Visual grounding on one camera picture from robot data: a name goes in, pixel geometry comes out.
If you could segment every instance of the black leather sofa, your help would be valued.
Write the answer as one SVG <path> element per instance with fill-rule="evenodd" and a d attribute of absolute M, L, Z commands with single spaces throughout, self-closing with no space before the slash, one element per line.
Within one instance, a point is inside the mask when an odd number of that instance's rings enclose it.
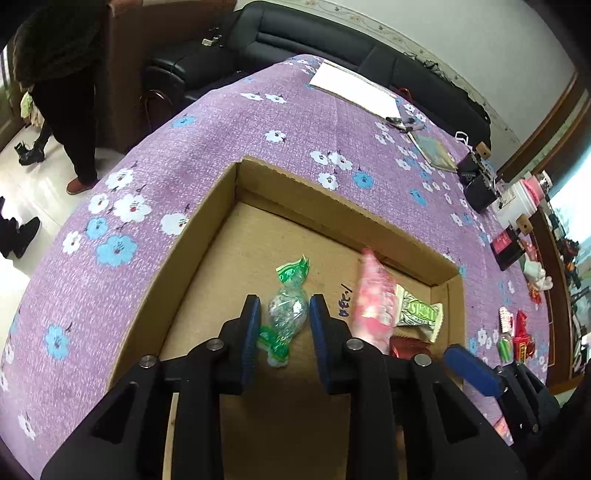
<path fill-rule="evenodd" d="M 282 5 L 256 1 L 222 22 L 221 40 L 162 48 L 144 70 L 144 92 L 170 100 L 173 113 L 205 95 L 296 54 L 331 60 L 392 91 L 408 89 L 437 126 L 491 146 L 490 119 L 461 88 L 364 33 Z"/>

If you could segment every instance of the metal bolt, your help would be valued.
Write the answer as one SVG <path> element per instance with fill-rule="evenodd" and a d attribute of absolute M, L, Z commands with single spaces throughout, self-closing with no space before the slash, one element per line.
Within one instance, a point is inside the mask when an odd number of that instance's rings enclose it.
<path fill-rule="evenodd" d="M 349 350 L 361 350 L 363 348 L 363 340 L 358 338 L 350 338 L 347 340 L 347 348 Z"/>
<path fill-rule="evenodd" d="M 150 368 L 156 365 L 158 358 L 155 355 L 144 355 L 139 360 L 139 365 L 141 368 Z"/>
<path fill-rule="evenodd" d="M 223 340 L 221 338 L 212 338 L 207 342 L 207 348 L 212 352 L 223 348 Z"/>
<path fill-rule="evenodd" d="M 419 353 L 414 356 L 414 362 L 421 367 L 428 367 L 431 365 L 431 357 L 426 353 Z"/>

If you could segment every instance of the white paper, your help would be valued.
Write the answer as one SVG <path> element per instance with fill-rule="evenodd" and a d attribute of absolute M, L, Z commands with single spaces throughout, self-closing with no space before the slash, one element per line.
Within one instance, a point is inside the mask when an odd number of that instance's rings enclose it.
<path fill-rule="evenodd" d="M 355 103 L 381 118 L 400 118 L 396 99 L 379 85 L 326 61 L 312 77 L 310 85 Z"/>

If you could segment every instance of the pink label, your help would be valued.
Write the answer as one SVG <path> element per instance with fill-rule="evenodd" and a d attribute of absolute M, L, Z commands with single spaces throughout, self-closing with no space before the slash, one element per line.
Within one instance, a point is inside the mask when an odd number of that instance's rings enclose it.
<path fill-rule="evenodd" d="M 492 249 L 495 251 L 497 255 L 500 254 L 509 245 L 511 245 L 511 237 L 509 237 L 509 234 L 507 232 L 501 233 L 492 241 Z"/>

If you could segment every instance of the table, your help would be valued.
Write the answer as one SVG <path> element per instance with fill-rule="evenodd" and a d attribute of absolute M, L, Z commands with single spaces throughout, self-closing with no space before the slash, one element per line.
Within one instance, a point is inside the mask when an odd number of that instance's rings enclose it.
<path fill-rule="evenodd" d="M 537 345 L 528 366 L 545 379 L 546 307 L 534 308 L 517 264 L 497 266 L 493 214 L 475 214 L 456 175 L 430 169 L 406 136 L 310 87 L 320 61 L 297 56 L 208 93 L 134 148 L 66 222 L 31 278 L 11 328 L 11 361 L 2 361 L 0 436 L 34 478 L 105 393 L 134 314 L 184 223 L 245 154 L 335 190 L 455 262 L 465 285 L 466 346 L 490 365 L 499 362 L 499 307 L 523 309 Z M 427 134 L 455 161 L 465 156 L 465 145 L 428 120 Z M 469 385 L 465 392 L 497 421 L 494 400 Z"/>

